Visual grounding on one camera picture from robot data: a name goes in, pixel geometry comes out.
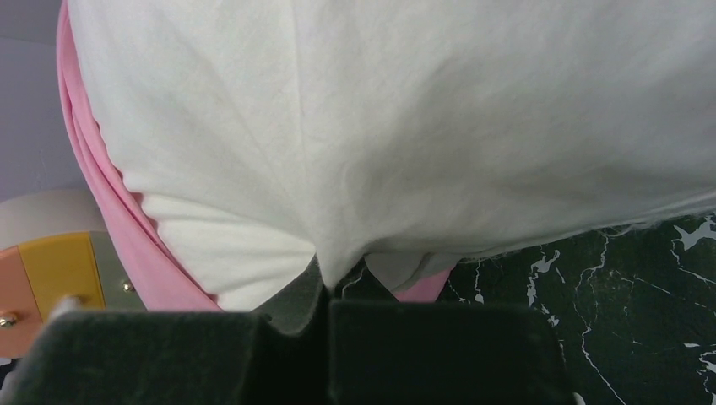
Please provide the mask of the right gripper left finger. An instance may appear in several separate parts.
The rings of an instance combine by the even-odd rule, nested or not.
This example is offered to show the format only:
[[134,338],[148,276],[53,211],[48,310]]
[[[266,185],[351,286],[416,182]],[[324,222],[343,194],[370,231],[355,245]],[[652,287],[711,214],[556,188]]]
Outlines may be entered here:
[[322,404],[317,264],[249,312],[63,305],[20,361],[8,404]]

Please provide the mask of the white pillow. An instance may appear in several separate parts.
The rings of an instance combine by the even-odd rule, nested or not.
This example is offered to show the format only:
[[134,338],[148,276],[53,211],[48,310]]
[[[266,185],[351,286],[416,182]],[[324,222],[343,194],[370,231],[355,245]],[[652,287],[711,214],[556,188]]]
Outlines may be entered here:
[[151,310],[715,206],[712,1],[66,1],[57,51]]

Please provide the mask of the pink pillowcase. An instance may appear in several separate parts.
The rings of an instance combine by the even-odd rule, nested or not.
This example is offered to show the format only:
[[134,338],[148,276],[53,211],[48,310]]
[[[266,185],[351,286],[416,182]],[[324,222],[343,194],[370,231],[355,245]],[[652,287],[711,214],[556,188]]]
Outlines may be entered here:
[[152,310],[252,310],[360,220],[331,187],[429,71],[485,38],[569,32],[572,1],[66,1],[62,109]]

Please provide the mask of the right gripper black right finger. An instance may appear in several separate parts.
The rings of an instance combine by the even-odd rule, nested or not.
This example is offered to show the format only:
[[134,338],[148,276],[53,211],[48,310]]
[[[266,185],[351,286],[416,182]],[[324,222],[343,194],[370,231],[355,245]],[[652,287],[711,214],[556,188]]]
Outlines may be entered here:
[[328,304],[332,404],[574,404],[546,317],[396,300],[359,267]]

